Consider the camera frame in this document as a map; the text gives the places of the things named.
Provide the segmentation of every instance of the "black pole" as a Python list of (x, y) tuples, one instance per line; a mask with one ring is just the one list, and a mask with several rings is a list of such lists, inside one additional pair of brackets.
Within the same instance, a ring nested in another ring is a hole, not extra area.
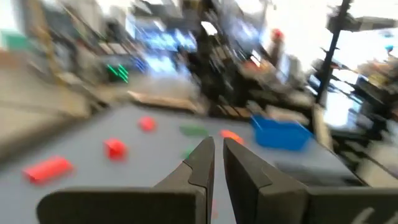
[(324, 94), (327, 94), (327, 89), (328, 89), (329, 81), (331, 78), (331, 68), (330, 68), (331, 60), (332, 60), (333, 54), (335, 53), (335, 50), (336, 50), (336, 45), (337, 45), (338, 37), (340, 35), (340, 31), (344, 27), (344, 23), (345, 23), (345, 19), (347, 16), (347, 11), (349, 9), (350, 3), (351, 3), (351, 0), (343, 0), (343, 3), (341, 3), (340, 11), (337, 15), (336, 23), (334, 26), (333, 38), (331, 39), (331, 42), (330, 42), (329, 51), (326, 53), (325, 60), (323, 61), (322, 67), (319, 71), (321, 73), (320, 77), (322, 80), (321, 80), (321, 84), (318, 88), (318, 95), (317, 95), (315, 102), (322, 106), (325, 106), (325, 105), (323, 105), (324, 102), (322, 102), (322, 98), (323, 98)]

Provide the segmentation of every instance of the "gray tabletop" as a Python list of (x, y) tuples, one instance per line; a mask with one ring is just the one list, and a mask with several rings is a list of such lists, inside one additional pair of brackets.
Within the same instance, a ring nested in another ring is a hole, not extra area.
[[(143, 116), (157, 121), (157, 130), (143, 133), (137, 122)], [(0, 223), (35, 223), (35, 206), (54, 190), (65, 187), (152, 187), (166, 177), (183, 160), (182, 154), (194, 148), (202, 138), (184, 136), (179, 127), (184, 124), (205, 126), (216, 145), (215, 188), (213, 211), (218, 218), (213, 223), (235, 223), (231, 201), (224, 177), (222, 129), (229, 129), (245, 140), (245, 146), (270, 164), (305, 164), (316, 170), (328, 170), (338, 175), (351, 172), (330, 152), (309, 147), (305, 152), (287, 152), (264, 149), (253, 140), (250, 124), (187, 114), (123, 105), (99, 114), (87, 123), (32, 149), (30, 153), (3, 166), (0, 171)], [(128, 159), (122, 162), (108, 160), (103, 143), (109, 138), (122, 140), (129, 148)], [(74, 166), (70, 175), (34, 186), (22, 175), (25, 167), (63, 156)]]

